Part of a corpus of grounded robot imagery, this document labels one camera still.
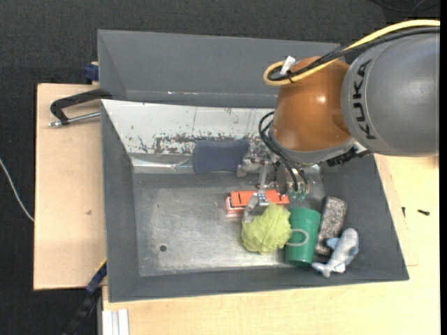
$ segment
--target wooden table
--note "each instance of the wooden table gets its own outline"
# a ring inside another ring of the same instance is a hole
[[[95,88],[38,86],[35,290],[85,287],[105,257],[99,119],[48,126],[52,101]],[[131,335],[439,334],[439,159],[376,160],[409,281],[125,303],[109,303],[104,286],[102,307],[127,308]]]

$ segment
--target black cable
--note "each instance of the black cable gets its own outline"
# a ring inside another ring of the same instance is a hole
[[[379,0],[370,0],[370,1],[372,1],[373,3],[376,3],[377,5],[381,6],[382,8],[387,8],[388,10],[397,11],[398,13],[416,13],[416,14],[421,13],[423,11],[427,11],[431,8],[435,8],[436,6],[441,4],[441,0],[439,0],[438,2],[436,2],[435,4],[433,4],[431,6],[428,6],[427,8],[416,10],[415,7],[421,5],[421,1],[419,1],[418,3],[413,3],[413,8],[411,8],[411,10],[403,10],[400,8],[395,8],[393,6],[386,5]]]
[[[380,38],[377,38],[376,40],[372,40],[368,43],[359,45],[357,47],[350,48],[348,50],[345,50],[346,46],[338,47],[337,49],[325,54],[324,56],[320,57],[316,61],[312,62],[308,66],[301,68],[300,70],[297,70],[295,72],[288,72],[287,75],[281,76],[281,77],[272,77],[275,73],[279,72],[282,66],[279,66],[275,68],[274,70],[271,70],[268,74],[268,79],[272,81],[282,81],[282,80],[289,80],[297,75],[301,75],[304,72],[307,72],[308,70],[311,70],[315,67],[318,67],[322,64],[325,64],[327,62],[333,61],[334,59],[338,59],[342,56],[345,56],[347,54],[353,53],[353,52],[359,52],[363,50],[367,50],[368,48],[380,45],[385,42],[390,42],[392,40],[396,40],[398,38],[403,38],[407,36],[417,35],[417,34],[435,34],[440,32],[439,27],[424,27],[424,28],[418,28],[418,29],[411,29],[408,31],[398,31],[395,33],[389,33],[388,35],[382,36]]]
[[[267,126],[265,128],[263,128],[263,123],[264,121],[270,117],[271,115],[273,115],[274,112],[268,112],[266,115],[264,115],[261,120],[259,121],[259,125],[258,125],[258,132],[259,135],[262,139],[262,141],[264,142],[264,144],[267,146],[267,148],[274,154],[278,155],[279,159],[281,160],[281,162],[284,164],[285,168],[290,172],[291,176],[292,176],[292,180],[293,180],[293,187],[295,189],[296,192],[298,192],[298,180],[293,172],[293,170],[296,170],[298,172],[298,174],[302,177],[302,180],[304,181],[304,183],[307,185],[308,181],[306,178],[306,175],[304,174],[304,172],[298,168],[293,161],[291,161],[288,156],[282,151],[280,150],[278,147],[276,147],[273,144],[273,141],[270,139],[270,137],[268,136],[268,134],[266,134],[265,132],[267,131],[267,129],[272,125],[273,121],[271,121],[270,123],[267,124]]]

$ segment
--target orange object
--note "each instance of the orange object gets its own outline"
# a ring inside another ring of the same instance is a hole
[[[297,62],[291,72],[316,59]],[[309,77],[281,86],[273,134],[283,147],[316,151],[336,147],[351,137],[340,107],[340,91],[348,68],[348,64],[335,61]]]
[[[226,211],[235,214],[244,211],[249,203],[250,197],[256,194],[256,190],[244,190],[230,192],[230,197],[226,199]],[[288,204],[287,195],[280,195],[276,190],[265,190],[265,198],[275,204]]]

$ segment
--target yellow cable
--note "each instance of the yellow cable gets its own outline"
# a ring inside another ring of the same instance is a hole
[[[410,27],[422,27],[422,26],[431,26],[431,27],[439,27],[441,25],[440,21],[437,20],[411,20],[411,21],[405,21],[405,22],[399,22],[398,24],[394,24],[388,27],[384,27],[383,29],[380,29],[378,31],[375,31],[371,33],[368,36],[365,36],[364,38],[361,38],[357,42],[353,43],[352,45],[349,45],[348,47],[344,48],[342,51],[350,50],[351,48],[364,45],[365,43],[368,43],[370,41],[376,40],[379,37],[382,37],[383,35],[389,34],[390,32],[397,31],[400,29],[408,29]],[[310,76],[312,73],[315,73],[318,70],[321,70],[331,64],[332,62],[336,61],[337,59],[333,59],[332,61],[326,62],[325,64],[322,64],[320,66],[317,66],[311,70],[307,70],[304,73],[301,73],[300,75],[296,75],[295,77],[291,78],[290,80],[281,80],[281,81],[272,81],[268,79],[268,75],[270,72],[278,67],[281,67],[284,64],[284,61],[276,62],[272,65],[270,65],[264,72],[264,82],[270,86],[282,86],[285,84],[289,84],[292,82],[297,82],[301,80],[302,78],[306,78]]]

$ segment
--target black carpet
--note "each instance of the black carpet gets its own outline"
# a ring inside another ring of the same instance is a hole
[[[440,16],[438,0],[380,1],[389,8],[370,0],[1,0],[0,158],[33,213],[34,85],[87,83],[82,68],[97,59],[97,29],[346,44],[390,22]],[[34,225],[0,170],[0,334],[60,334],[82,301],[81,290],[33,292],[33,245]],[[95,331],[93,319],[81,334]]]

